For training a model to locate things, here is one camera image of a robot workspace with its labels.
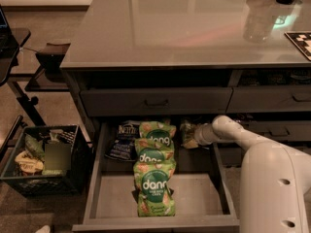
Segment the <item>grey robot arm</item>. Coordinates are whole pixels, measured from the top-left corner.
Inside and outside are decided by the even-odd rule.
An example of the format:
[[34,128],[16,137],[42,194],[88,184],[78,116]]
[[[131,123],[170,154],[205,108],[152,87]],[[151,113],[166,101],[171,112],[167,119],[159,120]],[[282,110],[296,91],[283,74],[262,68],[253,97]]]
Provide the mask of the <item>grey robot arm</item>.
[[234,142],[245,151],[240,177],[239,233],[309,233],[304,194],[311,188],[311,155],[217,116],[194,131],[206,146]]

